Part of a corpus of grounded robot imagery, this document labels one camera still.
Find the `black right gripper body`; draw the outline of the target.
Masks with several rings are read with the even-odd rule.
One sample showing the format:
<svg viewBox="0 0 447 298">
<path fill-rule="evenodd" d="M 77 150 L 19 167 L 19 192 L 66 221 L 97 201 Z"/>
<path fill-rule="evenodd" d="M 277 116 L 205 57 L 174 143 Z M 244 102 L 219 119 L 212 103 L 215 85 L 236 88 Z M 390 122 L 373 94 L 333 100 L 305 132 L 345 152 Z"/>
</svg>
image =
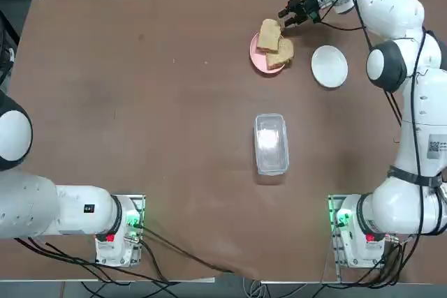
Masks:
<svg viewBox="0 0 447 298">
<path fill-rule="evenodd" d="M 310 19 L 314 24 L 321 22 L 320 6 L 318 4 L 318 0 L 303 0 L 302 7 L 305 12 L 305 15 L 308 19 Z"/>
</svg>

